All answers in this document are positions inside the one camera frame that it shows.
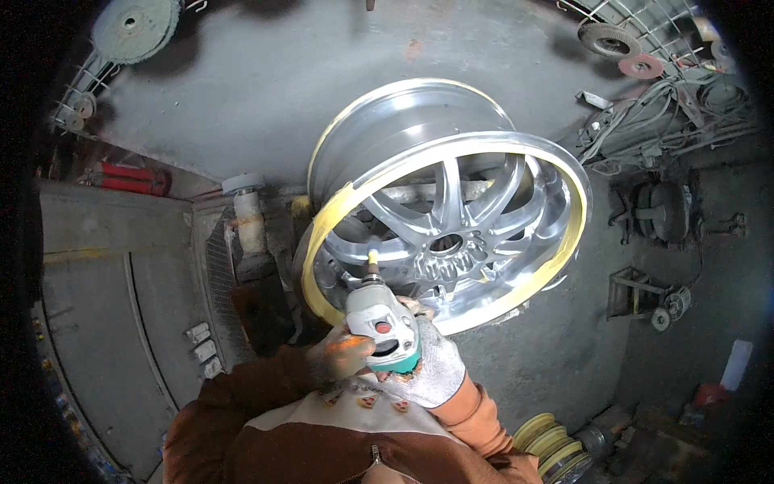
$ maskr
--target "wire rack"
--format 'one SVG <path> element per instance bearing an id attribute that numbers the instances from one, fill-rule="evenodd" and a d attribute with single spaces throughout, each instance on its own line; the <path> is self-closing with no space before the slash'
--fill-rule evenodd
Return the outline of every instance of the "wire rack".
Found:
<path id="1" fill-rule="evenodd" d="M 685 79 L 691 70 L 713 70 L 711 61 L 697 55 L 705 46 L 694 45 L 692 32 L 678 26 L 682 19 L 692 20 L 700 14 L 687 0 L 557 0 L 557 7 L 562 5 L 584 17 L 579 27 L 586 22 L 606 22 L 636 36 L 642 52 L 664 64 L 663 77 Z"/>
<path id="2" fill-rule="evenodd" d="M 207 7 L 207 3 L 207 0 L 194 0 L 185 5 L 184 10 L 193 9 L 198 13 Z M 74 76 L 69 84 L 65 84 L 62 97 L 54 101 L 55 108 L 50 121 L 55 126 L 79 136 L 96 139 L 96 136 L 84 131 L 84 119 L 77 114 L 76 103 L 89 95 L 93 95 L 96 100 L 102 92 L 109 90 L 108 84 L 121 70 L 121 65 L 100 57 L 88 34 L 82 36 L 78 42 L 85 43 L 81 52 L 88 52 L 88 55 L 82 63 L 70 63 L 65 67 L 67 72 L 74 72 Z"/>

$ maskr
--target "work glove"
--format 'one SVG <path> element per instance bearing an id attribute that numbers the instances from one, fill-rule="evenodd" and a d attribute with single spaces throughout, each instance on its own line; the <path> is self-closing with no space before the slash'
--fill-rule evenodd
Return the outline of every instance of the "work glove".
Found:
<path id="1" fill-rule="evenodd" d="M 334 326 L 323 341 L 307 352 L 312 377 L 320 384 L 335 382 L 365 367 L 365 357 L 376 350 L 368 336 L 353 335 L 346 323 Z"/>
<path id="2" fill-rule="evenodd" d="M 422 357 L 409 373 L 377 372 L 380 388 L 387 393 L 435 408 L 446 403 L 462 386 L 465 364 L 457 345 L 439 333 L 433 324 L 433 310 L 418 301 L 398 296 L 414 313 L 422 342 Z"/>

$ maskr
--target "red object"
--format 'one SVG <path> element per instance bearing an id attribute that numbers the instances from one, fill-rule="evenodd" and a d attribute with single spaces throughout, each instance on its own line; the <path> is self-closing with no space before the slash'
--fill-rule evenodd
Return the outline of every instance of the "red object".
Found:
<path id="1" fill-rule="evenodd" d="M 392 329 L 392 327 L 387 323 L 376 323 L 375 328 L 376 328 L 376 332 L 379 333 L 380 335 L 386 335 L 387 333 L 389 333 L 389 330 Z"/>
<path id="2" fill-rule="evenodd" d="M 704 383 L 699 386 L 694 401 L 691 404 L 693 408 L 702 408 L 723 403 L 728 400 L 731 394 L 720 383 Z"/>
<path id="3" fill-rule="evenodd" d="M 637 79 L 654 79 L 664 73 L 664 64 L 654 56 L 641 53 L 618 62 L 618 69 L 630 77 Z"/>
<path id="4" fill-rule="evenodd" d="M 163 171 L 117 166 L 105 161 L 101 162 L 101 168 L 101 179 L 98 184 L 100 188 L 157 197 L 163 197 L 169 189 L 170 179 Z"/>

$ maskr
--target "machine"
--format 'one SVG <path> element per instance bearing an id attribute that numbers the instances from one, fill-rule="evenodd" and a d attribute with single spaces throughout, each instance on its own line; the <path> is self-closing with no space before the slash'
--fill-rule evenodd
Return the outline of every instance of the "machine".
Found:
<path id="1" fill-rule="evenodd" d="M 416 318 L 379 275 L 378 250 L 368 251 L 368 274 L 363 285 L 347 297 L 346 319 L 353 335 L 374 338 L 376 351 L 365 359 L 375 372 L 408 373 L 422 356 Z"/>

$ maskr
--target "person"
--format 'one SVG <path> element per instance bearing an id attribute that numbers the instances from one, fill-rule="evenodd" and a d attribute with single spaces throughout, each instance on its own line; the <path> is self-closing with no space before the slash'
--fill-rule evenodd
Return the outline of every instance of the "person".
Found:
<path id="1" fill-rule="evenodd" d="M 399 300 L 422 342 L 411 373 L 365 368 L 374 340 L 344 324 L 311 348 L 236 365 L 205 380 L 170 426 L 164 482 L 542 482 L 432 310 Z"/>

